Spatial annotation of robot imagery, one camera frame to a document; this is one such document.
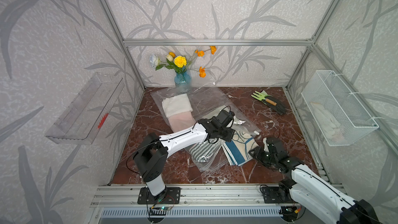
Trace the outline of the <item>cream towel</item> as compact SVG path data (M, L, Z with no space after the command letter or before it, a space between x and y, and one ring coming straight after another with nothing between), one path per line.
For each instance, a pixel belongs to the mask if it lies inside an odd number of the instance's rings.
M225 106L225 105L224 105L224 106L221 106L221 107L218 107L218 108L214 109L213 111L209 112L207 115L202 116L201 119L202 119L202 118L211 119L211 118L214 117L214 116L218 116L218 114L219 114L222 110L227 111L227 112L230 112L232 109L231 109L231 106ZM227 127L232 127L233 125L243 125L243 124L245 124L246 122L247 122L246 120L244 120L244 119L242 119L242 118L238 118L238 117L236 117L236 115L235 115L233 121L230 121L230 122L228 123Z

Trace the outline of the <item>green white striped towel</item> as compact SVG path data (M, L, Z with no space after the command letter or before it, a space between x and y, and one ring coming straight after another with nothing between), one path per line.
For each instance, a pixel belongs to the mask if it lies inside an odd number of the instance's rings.
M213 162L223 144L224 141L218 141L214 144L208 143L206 141L193 145L188 150L188 152L191 155L193 162L196 163Z

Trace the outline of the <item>blue white striped towel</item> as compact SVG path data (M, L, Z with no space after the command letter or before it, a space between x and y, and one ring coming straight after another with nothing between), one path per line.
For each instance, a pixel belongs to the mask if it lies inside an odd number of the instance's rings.
M235 128L230 142L225 142L222 149L231 166L242 166L252 159L249 151L259 145L245 128Z

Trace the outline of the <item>pink fluffy towel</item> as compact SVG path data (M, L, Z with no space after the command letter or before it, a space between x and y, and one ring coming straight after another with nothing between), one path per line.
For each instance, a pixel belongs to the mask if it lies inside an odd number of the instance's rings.
M195 124L191 112L172 115L168 120L174 133L190 128Z

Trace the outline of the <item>clear plastic vacuum bag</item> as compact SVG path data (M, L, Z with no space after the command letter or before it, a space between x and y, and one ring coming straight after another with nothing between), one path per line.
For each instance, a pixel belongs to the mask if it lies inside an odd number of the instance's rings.
M217 87L201 87L201 88L192 88L187 92L180 92L177 88L165 88L159 91L155 91L151 93L152 98L154 99L157 107L160 110L160 113L166 123L170 126L169 120L165 115L165 112L162 108L162 101L166 98L170 98L173 96L177 96L180 94L187 94L190 100L191 106L193 111L191 112L192 117L195 121L200 120L202 116L207 115L209 112L213 111L214 109L221 107L221 106L231 106L231 111L236 115L238 118L242 118L247 122L243 125L233 125L232 129L238 128L245 128L248 133L255 139L257 135L259 135L259 128L249 120L249 118L240 111L229 99L227 94L224 94L219 88ZM218 141L224 141L221 139L211 139L208 143L214 144ZM216 155L213 162L208 163L196 163L193 162L201 172L204 171L215 171L219 168L223 167L225 164L229 164L227 157L222 149L219 150L218 154Z

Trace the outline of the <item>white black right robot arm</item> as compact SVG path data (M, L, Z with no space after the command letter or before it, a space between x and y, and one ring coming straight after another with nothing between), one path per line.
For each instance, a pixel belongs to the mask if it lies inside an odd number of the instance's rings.
M378 224L374 208L326 182L299 158L288 155L278 139L248 152L257 162L284 174L277 187L260 186L265 203L296 203L326 224Z

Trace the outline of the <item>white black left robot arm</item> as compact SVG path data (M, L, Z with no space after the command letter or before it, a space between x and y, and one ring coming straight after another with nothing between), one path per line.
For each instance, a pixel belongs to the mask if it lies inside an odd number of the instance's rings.
M230 116L212 117L201 119L193 126L176 133L161 136L148 134L132 158L151 195L162 198L167 194L162 172L169 157L191 145L210 139L230 141L234 134L233 120Z

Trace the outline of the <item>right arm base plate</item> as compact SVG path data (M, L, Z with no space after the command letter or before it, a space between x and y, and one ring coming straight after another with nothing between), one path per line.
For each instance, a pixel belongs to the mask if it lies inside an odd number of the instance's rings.
M268 185L261 185L259 189L263 196L264 203L294 204L288 189Z

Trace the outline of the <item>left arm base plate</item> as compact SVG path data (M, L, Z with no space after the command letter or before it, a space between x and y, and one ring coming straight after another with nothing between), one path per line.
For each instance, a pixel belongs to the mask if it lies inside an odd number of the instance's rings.
M150 190L147 187L144 187L140 189L137 204L179 204L180 197L180 187L166 187L166 189L157 196L152 195Z

